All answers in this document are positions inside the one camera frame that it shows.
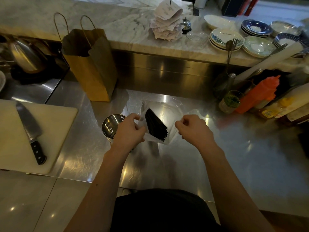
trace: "stack of black napkins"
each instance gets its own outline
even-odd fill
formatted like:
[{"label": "stack of black napkins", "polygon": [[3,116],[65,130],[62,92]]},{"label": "stack of black napkins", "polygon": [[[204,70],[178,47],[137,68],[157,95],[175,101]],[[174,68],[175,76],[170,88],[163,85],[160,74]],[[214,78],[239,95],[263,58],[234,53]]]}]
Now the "stack of black napkins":
[{"label": "stack of black napkins", "polygon": [[145,119],[147,122],[149,133],[164,141],[168,135],[168,128],[164,125],[164,123],[156,116],[156,114],[151,110],[148,109],[145,114]]}]

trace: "white cutting board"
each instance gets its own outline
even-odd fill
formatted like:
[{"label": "white cutting board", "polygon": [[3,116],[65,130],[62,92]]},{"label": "white cutting board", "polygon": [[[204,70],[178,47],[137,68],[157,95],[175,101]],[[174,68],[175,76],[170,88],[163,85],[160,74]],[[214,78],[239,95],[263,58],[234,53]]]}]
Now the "white cutting board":
[{"label": "white cutting board", "polygon": [[16,110],[16,102],[0,100],[0,169],[47,174],[58,157],[62,144],[77,114],[77,109],[25,103],[42,129],[37,138],[46,162],[38,165],[29,138]]}]

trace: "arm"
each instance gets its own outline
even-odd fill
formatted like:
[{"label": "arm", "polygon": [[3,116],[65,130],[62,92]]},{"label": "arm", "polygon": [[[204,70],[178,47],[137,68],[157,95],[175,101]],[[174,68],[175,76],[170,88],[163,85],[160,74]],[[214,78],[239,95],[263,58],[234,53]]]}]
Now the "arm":
[{"label": "arm", "polygon": [[221,225],[230,231],[274,231],[238,180],[205,121],[197,115],[184,115],[175,126],[204,160]]},{"label": "arm", "polygon": [[146,132],[145,127],[136,129],[135,119],[139,116],[132,113],[118,125],[112,147],[64,232],[109,231],[123,165]]}]

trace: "plastic bag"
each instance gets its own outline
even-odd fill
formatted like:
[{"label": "plastic bag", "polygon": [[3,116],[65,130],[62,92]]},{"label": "plastic bag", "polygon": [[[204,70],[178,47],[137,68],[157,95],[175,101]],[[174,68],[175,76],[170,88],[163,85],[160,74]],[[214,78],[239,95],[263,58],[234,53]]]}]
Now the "plastic bag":
[{"label": "plastic bag", "polygon": [[[167,127],[168,135],[164,141],[159,140],[156,137],[149,134],[147,122],[145,119],[145,114],[148,109],[151,109]],[[177,105],[173,105],[170,103],[155,102],[155,101],[143,101],[139,115],[140,119],[139,121],[137,121],[138,127],[140,128],[144,125],[147,129],[144,135],[144,140],[150,142],[162,143],[165,145],[170,144],[175,134],[178,132],[178,130],[175,127],[175,122],[177,120],[181,120],[181,118],[183,117],[183,113]]]}]

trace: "forearm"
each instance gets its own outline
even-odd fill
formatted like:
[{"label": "forearm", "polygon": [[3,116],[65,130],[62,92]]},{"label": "forearm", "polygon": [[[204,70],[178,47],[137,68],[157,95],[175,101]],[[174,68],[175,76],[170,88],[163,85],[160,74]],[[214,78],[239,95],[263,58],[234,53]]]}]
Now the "forearm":
[{"label": "forearm", "polygon": [[273,231],[216,144],[203,148],[211,190],[221,225],[231,231]]},{"label": "forearm", "polygon": [[102,165],[87,194],[72,217],[65,232],[109,231],[125,159],[111,149],[105,153]]}]

